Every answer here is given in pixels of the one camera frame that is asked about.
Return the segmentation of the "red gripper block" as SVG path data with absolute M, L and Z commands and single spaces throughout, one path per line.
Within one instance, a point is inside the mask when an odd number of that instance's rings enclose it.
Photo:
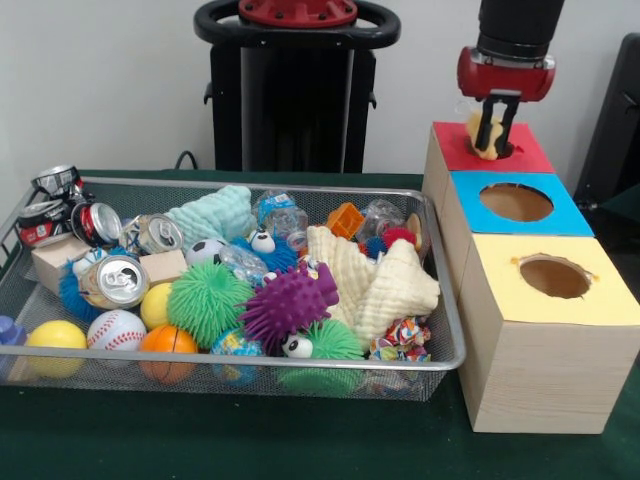
M 506 106 L 501 120 L 503 133 L 499 147 L 506 148 L 520 100 L 539 102 L 551 89 L 556 62 L 551 55 L 534 62 L 516 62 L 491 57 L 475 47 L 464 47 L 458 59 L 458 87 L 466 97 L 484 100 L 478 126 L 478 150 L 496 153 L 498 124 L 494 121 L 494 106 L 498 98 Z

